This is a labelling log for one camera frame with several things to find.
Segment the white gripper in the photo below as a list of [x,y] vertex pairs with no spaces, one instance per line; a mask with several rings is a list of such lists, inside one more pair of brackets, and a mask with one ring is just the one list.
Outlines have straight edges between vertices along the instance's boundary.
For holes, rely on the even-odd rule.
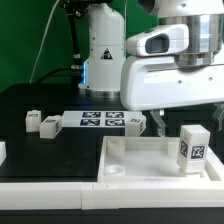
[[[177,67],[173,56],[130,56],[122,68],[120,97],[130,111],[151,110],[158,135],[164,137],[163,109],[224,101],[224,56],[218,54],[210,66],[185,69]],[[224,103],[216,104],[213,117],[221,131]]]

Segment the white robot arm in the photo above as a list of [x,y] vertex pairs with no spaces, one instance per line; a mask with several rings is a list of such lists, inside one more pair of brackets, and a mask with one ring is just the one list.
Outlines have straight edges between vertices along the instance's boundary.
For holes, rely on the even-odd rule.
[[224,0],[136,0],[158,25],[130,38],[124,19],[106,4],[89,7],[90,55],[80,90],[120,97],[130,111],[215,103],[224,114]]

